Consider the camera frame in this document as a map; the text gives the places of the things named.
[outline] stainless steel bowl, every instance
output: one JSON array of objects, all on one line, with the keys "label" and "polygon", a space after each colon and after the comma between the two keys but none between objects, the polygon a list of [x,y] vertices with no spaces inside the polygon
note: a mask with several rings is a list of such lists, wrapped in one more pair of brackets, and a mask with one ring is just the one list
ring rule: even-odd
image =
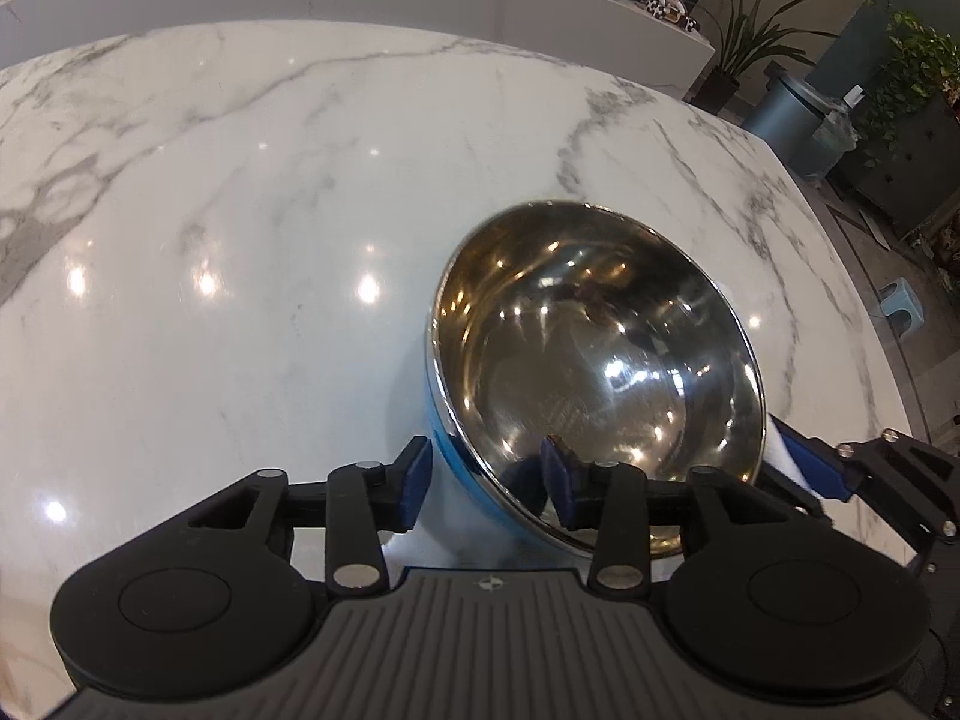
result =
[{"label": "stainless steel bowl", "polygon": [[[752,482],[760,465],[766,413],[743,328],[693,261],[630,218],[575,202],[496,215],[451,258],[427,335],[448,459],[577,554],[595,533],[542,507],[544,436],[651,479],[719,466]],[[652,541],[659,555],[679,547],[676,530]]]}]

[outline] metal screw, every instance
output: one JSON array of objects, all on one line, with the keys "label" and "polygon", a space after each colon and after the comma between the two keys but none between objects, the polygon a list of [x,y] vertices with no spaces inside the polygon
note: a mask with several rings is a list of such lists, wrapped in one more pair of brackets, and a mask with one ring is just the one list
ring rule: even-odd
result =
[{"label": "metal screw", "polygon": [[640,586],[643,572],[632,565],[605,565],[597,571],[597,581],[611,590],[630,590]]},{"label": "metal screw", "polygon": [[369,587],[380,580],[380,572],[365,562],[351,562],[347,565],[341,565],[333,572],[333,581],[341,587],[352,587],[361,589]]}]

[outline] white cloth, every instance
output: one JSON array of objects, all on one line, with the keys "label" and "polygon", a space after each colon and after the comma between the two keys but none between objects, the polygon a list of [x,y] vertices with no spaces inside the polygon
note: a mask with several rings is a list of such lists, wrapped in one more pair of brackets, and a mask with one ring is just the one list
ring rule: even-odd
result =
[{"label": "white cloth", "polygon": [[784,438],[779,435],[779,430],[776,429],[774,420],[769,415],[767,415],[767,440],[763,447],[763,461],[774,466],[776,470],[796,482],[804,490],[813,492],[790,453],[786,450]]}]

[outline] plant pot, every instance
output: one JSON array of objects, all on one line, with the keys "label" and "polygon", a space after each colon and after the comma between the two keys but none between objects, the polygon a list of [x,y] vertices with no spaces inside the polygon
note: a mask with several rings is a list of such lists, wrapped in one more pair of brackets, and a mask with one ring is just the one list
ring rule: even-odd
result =
[{"label": "plant pot", "polygon": [[719,68],[713,68],[700,90],[696,95],[693,95],[690,104],[695,105],[702,111],[716,115],[720,113],[720,109],[724,105],[730,102],[731,97],[736,94],[736,90],[739,88],[739,81],[722,73]]}]

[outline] black round pad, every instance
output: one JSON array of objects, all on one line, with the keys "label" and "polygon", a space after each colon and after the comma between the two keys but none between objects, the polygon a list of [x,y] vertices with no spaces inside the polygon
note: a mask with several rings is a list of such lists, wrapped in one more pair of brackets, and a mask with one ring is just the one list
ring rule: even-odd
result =
[{"label": "black round pad", "polygon": [[843,698],[896,680],[928,630],[920,583],[818,523],[736,527],[674,573],[666,620],[725,680],[785,700]]},{"label": "black round pad", "polygon": [[144,631],[193,631],[230,604],[230,586],[198,568],[163,568],[137,577],[120,593],[120,613]]},{"label": "black round pad", "polygon": [[217,529],[141,539],[56,594],[50,631],[75,682],[144,700],[213,696],[269,673],[304,640],[309,585],[262,544]]}]

